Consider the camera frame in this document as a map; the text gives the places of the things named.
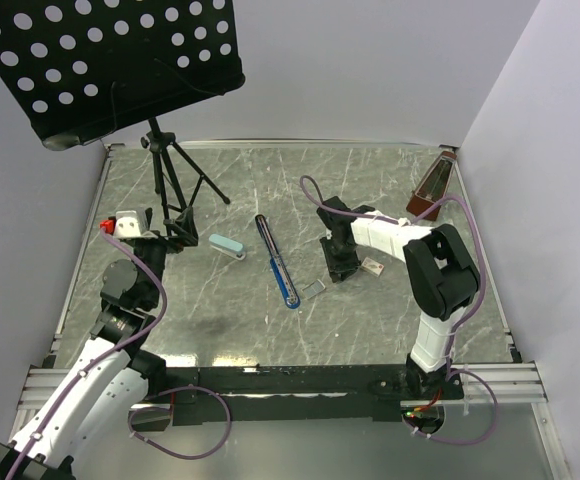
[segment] red cap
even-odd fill
[[[114,220],[111,218],[107,218],[103,220],[99,224],[99,228],[103,228],[103,230],[108,234],[112,235],[114,233]]]

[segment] black music stand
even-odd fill
[[[0,77],[52,150],[148,120],[142,145],[153,154],[169,235],[177,229],[169,210],[183,215],[202,182],[230,203],[156,117],[243,85],[232,0],[0,0]],[[168,146],[199,175],[190,204]]]

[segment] white wall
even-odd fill
[[[0,80],[0,441],[52,341],[103,158],[44,149]]]
[[[162,117],[180,140],[460,145],[538,0],[235,0],[245,85]],[[146,124],[111,141],[138,144]]]
[[[580,1],[541,1],[460,154],[513,334],[580,479]]]

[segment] blue utility knife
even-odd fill
[[[301,304],[299,295],[292,284],[290,279],[290,274],[286,270],[286,266],[283,263],[277,244],[272,238],[272,233],[270,232],[270,227],[268,227],[268,222],[266,217],[263,215],[257,215],[254,217],[254,221],[257,224],[257,229],[259,234],[268,248],[268,253],[270,253],[270,267],[274,272],[274,276],[279,284],[279,289],[281,290],[281,296],[288,308],[297,308]]]

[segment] gray marble surface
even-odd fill
[[[230,205],[204,184],[195,201],[199,246],[168,257],[164,285],[169,309],[144,348],[170,366],[335,365],[403,363],[414,344],[419,309],[405,265],[376,250],[359,249],[385,265],[376,278],[360,271],[331,283],[319,238],[324,226],[298,179],[312,175],[325,198],[339,195],[348,206],[374,206],[392,217],[405,206],[435,148],[254,148],[192,149],[195,161],[232,199]],[[184,193],[196,182],[192,169],[173,155]],[[99,220],[115,211],[153,207],[161,224],[152,162],[145,150],[117,149],[111,160],[88,247],[79,272],[56,362],[72,365],[99,313],[104,268],[120,254],[99,238]],[[450,192],[461,194],[458,179]],[[267,216],[299,292],[320,279],[326,291],[288,309],[269,268],[269,256],[253,218]],[[454,204],[438,222],[454,224],[472,249],[467,221]],[[208,245],[218,233],[246,245],[237,261]],[[457,362],[509,362],[503,324],[492,288],[483,307],[459,332]]]

